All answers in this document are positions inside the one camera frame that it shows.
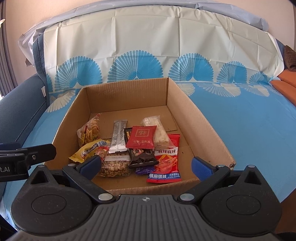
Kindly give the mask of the yellow candy bag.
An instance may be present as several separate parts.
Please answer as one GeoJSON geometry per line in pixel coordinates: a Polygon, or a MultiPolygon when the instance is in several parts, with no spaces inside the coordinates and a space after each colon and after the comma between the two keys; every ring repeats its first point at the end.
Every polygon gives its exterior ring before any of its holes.
{"type": "Polygon", "coordinates": [[[109,140],[98,139],[93,142],[90,142],[84,146],[82,146],[75,154],[69,157],[69,159],[73,162],[83,163],[87,159],[95,156],[94,151],[97,147],[100,146],[109,146],[109,140]]]}

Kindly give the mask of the small red candy bar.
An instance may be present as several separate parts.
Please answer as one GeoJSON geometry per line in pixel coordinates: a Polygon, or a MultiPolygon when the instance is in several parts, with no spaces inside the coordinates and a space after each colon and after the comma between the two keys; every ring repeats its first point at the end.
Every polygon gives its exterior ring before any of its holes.
{"type": "Polygon", "coordinates": [[[94,154],[100,156],[100,160],[103,162],[108,154],[109,146],[100,146],[97,147],[94,151],[94,154]]]}

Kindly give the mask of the clear bag of peanuts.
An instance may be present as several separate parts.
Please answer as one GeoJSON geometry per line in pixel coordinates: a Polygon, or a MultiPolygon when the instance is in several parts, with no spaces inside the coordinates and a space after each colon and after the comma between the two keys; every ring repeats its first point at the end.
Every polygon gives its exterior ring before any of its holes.
{"type": "Polygon", "coordinates": [[[108,154],[102,161],[100,177],[114,178],[129,176],[131,158],[128,152],[108,154]]]}

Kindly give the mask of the red spicy snack packet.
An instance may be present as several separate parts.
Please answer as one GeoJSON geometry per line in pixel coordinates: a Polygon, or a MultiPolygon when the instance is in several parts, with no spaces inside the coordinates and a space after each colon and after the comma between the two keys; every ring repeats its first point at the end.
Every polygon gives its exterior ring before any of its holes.
{"type": "Polygon", "coordinates": [[[178,151],[181,135],[179,133],[168,134],[168,137],[175,147],[159,149],[154,152],[154,156],[159,163],[154,167],[155,171],[149,173],[147,183],[167,184],[182,181],[178,168],[178,151]]]}

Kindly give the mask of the clear bag of cookies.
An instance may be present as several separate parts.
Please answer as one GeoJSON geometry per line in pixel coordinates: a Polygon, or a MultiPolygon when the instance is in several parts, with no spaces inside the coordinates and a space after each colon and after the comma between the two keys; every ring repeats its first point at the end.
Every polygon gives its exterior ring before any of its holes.
{"type": "Polygon", "coordinates": [[[77,130],[78,145],[82,146],[99,139],[100,135],[100,114],[95,115],[91,120],[77,130]]]}

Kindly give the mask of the silver stick packet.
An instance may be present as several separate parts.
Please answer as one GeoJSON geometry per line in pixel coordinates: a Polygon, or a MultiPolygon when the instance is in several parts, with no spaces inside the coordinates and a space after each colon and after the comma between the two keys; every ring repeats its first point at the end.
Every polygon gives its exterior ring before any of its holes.
{"type": "Polygon", "coordinates": [[[125,128],[127,120],[115,120],[109,153],[125,152],[127,147],[125,145],[125,128]]]}

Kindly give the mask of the clear pack white rice crackers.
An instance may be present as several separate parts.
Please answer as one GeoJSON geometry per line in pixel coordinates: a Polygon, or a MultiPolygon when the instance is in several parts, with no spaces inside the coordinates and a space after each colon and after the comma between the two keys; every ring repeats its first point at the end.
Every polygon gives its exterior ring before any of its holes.
{"type": "Polygon", "coordinates": [[[156,126],[153,136],[155,150],[170,149],[175,147],[167,132],[165,131],[159,115],[146,117],[142,120],[141,124],[143,126],[156,126]]]}

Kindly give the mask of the black chocolate bar packet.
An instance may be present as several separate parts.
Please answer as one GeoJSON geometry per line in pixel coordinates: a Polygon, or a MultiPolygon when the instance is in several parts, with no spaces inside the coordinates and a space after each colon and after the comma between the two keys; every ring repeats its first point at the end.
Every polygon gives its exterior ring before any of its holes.
{"type": "MultiPolygon", "coordinates": [[[[130,138],[132,128],[125,128],[125,145],[130,138]]],[[[131,163],[129,167],[131,169],[138,167],[154,166],[159,162],[154,156],[154,149],[130,149],[128,148],[131,163]]]]}

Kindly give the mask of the purple Alpenliebe candy pack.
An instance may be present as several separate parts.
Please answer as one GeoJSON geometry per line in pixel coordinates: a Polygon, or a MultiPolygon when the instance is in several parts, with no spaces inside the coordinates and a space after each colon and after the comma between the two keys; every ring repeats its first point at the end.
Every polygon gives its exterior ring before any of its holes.
{"type": "Polygon", "coordinates": [[[146,175],[154,172],[156,169],[154,166],[138,167],[135,170],[137,175],[146,175]]]}

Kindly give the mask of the red square snack packet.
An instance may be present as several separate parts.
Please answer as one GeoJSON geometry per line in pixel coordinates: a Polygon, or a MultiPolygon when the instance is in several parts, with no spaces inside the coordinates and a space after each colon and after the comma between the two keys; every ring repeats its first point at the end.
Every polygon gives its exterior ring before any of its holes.
{"type": "Polygon", "coordinates": [[[133,126],[126,147],[130,149],[154,149],[154,133],[157,126],[133,126]]]}

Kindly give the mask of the blue sofa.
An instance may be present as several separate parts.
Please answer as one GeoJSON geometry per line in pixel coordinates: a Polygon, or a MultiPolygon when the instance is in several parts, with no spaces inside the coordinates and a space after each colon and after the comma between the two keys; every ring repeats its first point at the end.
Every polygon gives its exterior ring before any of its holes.
{"type": "Polygon", "coordinates": [[[37,74],[1,100],[1,151],[21,149],[41,115],[49,107],[49,88],[44,61],[44,35],[33,44],[37,74]]]}

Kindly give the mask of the cardboard box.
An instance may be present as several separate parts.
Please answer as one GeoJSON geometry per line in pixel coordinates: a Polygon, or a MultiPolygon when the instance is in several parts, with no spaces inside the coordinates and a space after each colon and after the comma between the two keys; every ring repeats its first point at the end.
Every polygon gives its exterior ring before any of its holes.
{"type": "Polygon", "coordinates": [[[96,176],[93,182],[113,195],[179,195],[199,181],[192,172],[195,156],[213,166],[234,167],[229,150],[202,112],[169,78],[142,79],[98,84],[81,89],[64,116],[53,140],[56,157],[46,163],[51,170],[62,169],[78,151],[77,130],[95,114],[100,114],[100,137],[109,139],[115,120],[138,126],[143,118],[158,115],[165,130],[181,136],[178,153],[182,180],[171,184],[147,183],[144,176],[122,178],[96,176]]]}

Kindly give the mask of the grey curtain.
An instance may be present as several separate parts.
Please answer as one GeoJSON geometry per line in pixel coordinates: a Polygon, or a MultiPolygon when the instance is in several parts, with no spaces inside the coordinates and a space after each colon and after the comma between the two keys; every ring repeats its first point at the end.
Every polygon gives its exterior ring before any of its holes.
{"type": "Polygon", "coordinates": [[[4,97],[15,89],[18,84],[11,63],[8,39],[6,34],[6,1],[1,1],[1,96],[4,97]]]}

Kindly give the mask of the blue white patterned sofa cover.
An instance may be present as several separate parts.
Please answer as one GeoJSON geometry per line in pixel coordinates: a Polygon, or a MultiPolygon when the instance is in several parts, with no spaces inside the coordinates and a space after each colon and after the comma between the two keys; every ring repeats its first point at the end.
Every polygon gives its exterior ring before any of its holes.
{"type": "Polygon", "coordinates": [[[49,107],[23,148],[53,144],[85,87],[169,78],[224,142],[231,169],[256,166],[279,201],[295,190],[295,106],[270,83],[285,70],[270,33],[209,11],[146,5],[54,22],[41,35],[49,107]]]}

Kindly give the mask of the orange cushion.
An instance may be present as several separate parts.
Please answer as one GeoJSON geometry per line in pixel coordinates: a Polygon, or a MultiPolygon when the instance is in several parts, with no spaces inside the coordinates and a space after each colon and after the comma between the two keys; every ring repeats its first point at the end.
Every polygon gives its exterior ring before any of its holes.
{"type": "Polygon", "coordinates": [[[285,69],[278,78],[271,80],[271,85],[296,106],[296,73],[285,69]]]}

